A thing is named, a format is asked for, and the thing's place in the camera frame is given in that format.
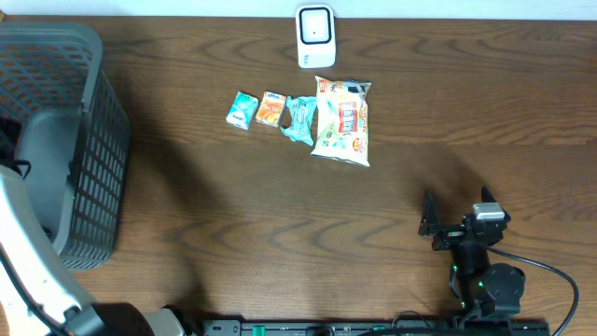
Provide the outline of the yellow snack bag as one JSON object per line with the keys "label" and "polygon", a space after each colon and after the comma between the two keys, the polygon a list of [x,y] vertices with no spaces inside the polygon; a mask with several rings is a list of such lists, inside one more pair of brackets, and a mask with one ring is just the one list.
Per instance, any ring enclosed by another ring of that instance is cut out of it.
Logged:
{"label": "yellow snack bag", "polygon": [[368,81],[334,81],[315,77],[317,133],[311,153],[369,167]]}

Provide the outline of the teal packet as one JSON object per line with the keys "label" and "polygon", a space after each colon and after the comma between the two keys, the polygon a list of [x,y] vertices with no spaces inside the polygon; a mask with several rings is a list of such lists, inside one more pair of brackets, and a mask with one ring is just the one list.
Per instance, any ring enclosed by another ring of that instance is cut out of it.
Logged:
{"label": "teal packet", "polygon": [[313,145],[312,122],[317,107],[315,96],[289,97],[287,107],[290,112],[291,123],[282,128],[283,135],[293,142]]}

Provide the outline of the orange tissue pack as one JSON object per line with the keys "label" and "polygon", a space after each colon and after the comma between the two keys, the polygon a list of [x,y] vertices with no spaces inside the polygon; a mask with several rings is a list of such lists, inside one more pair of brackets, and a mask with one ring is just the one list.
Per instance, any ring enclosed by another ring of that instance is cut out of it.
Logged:
{"label": "orange tissue pack", "polygon": [[286,106],[285,95],[265,91],[256,112],[256,121],[271,127],[278,127]]}

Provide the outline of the green tissue pack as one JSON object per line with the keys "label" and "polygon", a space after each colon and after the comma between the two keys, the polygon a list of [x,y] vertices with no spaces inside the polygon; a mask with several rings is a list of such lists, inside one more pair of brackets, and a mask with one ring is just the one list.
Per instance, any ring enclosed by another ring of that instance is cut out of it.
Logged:
{"label": "green tissue pack", "polygon": [[238,91],[226,116],[226,122],[234,127],[248,131],[259,102],[254,96]]}

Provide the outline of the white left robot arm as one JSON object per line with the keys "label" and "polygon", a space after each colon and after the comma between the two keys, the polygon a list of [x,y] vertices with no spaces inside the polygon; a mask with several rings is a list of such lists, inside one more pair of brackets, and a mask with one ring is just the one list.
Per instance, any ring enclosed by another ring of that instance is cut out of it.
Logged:
{"label": "white left robot arm", "polygon": [[392,322],[194,321],[172,306],[143,314],[99,303],[66,270],[43,232],[20,173],[1,169],[1,304],[13,335],[437,335],[408,312]]}

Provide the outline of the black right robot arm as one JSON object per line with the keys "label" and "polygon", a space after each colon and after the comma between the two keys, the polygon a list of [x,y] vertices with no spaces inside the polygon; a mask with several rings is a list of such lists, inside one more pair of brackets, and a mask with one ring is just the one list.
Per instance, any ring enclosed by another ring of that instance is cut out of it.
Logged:
{"label": "black right robot arm", "polygon": [[489,248],[504,238],[510,221],[490,191],[481,189],[481,201],[472,205],[459,224],[443,224],[433,198],[425,197],[418,234],[432,238],[432,249],[451,253],[449,284],[463,312],[454,318],[468,322],[506,320],[521,310],[525,274],[506,263],[490,263]]}

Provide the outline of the white barcode scanner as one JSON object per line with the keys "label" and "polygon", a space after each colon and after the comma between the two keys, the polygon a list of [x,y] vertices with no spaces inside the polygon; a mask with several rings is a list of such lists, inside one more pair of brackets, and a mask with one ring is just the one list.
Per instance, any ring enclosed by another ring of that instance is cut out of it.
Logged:
{"label": "white barcode scanner", "polygon": [[306,5],[296,10],[298,65],[328,68],[336,61],[334,11],[328,5]]}

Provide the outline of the dark grey plastic basket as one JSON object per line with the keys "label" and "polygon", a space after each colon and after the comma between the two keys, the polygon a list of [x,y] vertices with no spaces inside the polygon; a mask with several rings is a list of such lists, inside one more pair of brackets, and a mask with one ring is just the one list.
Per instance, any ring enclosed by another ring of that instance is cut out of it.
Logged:
{"label": "dark grey plastic basket", "polygon": [[24,176],[63,264],[87,270],[113,254],[131,122],[87,25],[1,25],[1,162]]}

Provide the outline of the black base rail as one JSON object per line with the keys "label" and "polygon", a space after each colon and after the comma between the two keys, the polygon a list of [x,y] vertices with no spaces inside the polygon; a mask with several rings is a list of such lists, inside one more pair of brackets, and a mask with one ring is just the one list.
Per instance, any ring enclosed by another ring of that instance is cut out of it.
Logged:
{"label": "black base rail", "polygon": [[396,335],[470,335],[470,336],[549,336],[545,322],[467,322],[452,327],[435,320],[416,318],[397,321],[241,321],[204,320],[205,336],[396,336]]}

